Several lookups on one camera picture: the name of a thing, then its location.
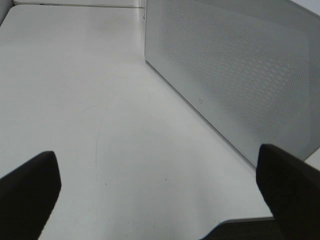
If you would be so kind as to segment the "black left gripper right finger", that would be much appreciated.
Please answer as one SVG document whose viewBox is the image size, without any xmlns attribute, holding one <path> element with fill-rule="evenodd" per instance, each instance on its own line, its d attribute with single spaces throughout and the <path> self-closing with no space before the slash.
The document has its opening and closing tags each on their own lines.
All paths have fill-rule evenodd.
<svg viewBox="0 0 320 240">
<path fill-rule="evenodd" d="M 281 148 L 259 148 L 256 183 L 287 240 L 320 238 L 320 171 Z"/>
</svg>

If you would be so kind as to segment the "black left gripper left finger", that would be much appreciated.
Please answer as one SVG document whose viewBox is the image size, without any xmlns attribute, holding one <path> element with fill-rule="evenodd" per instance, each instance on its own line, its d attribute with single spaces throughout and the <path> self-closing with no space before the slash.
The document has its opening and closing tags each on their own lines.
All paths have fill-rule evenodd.
<svg viewBox="0 0 320 240">
<path fill-rule="evenodd" d="M 0 238 L 37 240 L 62 188 L 57 157 L 44 151 L 0 179 Z"/>
</svg>

